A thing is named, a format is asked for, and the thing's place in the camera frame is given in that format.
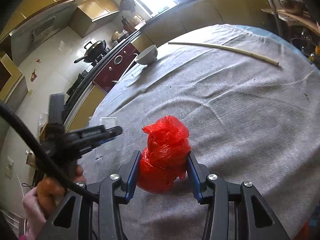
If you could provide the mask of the person's left hand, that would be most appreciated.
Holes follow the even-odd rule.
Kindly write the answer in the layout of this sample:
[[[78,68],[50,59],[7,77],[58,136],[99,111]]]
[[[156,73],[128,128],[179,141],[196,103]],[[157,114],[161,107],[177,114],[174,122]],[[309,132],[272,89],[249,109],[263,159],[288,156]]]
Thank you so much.
[[[27,217],[26,231],[20,239],[35,239],[47,219],[57,208],[56,200],[63,197],[65,188],[52,177],[44,177],[22,199]]]

